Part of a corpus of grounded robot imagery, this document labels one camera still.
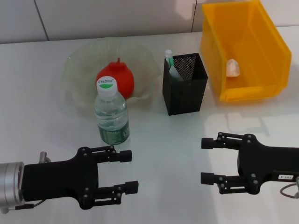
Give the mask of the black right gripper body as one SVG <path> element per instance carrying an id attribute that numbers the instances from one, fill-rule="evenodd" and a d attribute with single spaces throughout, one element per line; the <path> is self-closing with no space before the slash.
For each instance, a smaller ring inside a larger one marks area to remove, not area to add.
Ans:
<path id="1" fill-rule="evenodd" d="M 296 182 L 299 178 L 299 149 L 266 146 L 254 135 L 246 134 L 242 138 L 237 166 L 239 175 L 246 179 L 245 189 L 256 195 L 265 182 Z"/>

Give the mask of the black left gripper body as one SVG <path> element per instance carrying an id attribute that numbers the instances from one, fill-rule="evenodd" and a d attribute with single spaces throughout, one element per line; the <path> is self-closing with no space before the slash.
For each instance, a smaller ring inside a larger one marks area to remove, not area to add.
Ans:
<path id="1" fill-rule="evenodd" d="M 93 207 L 98 180 L 95 158 L 89 148 L 82 147 L 67 161 L 25 165 L 23 198 L 31 202 L 71 197 L 88 210 Z"/>

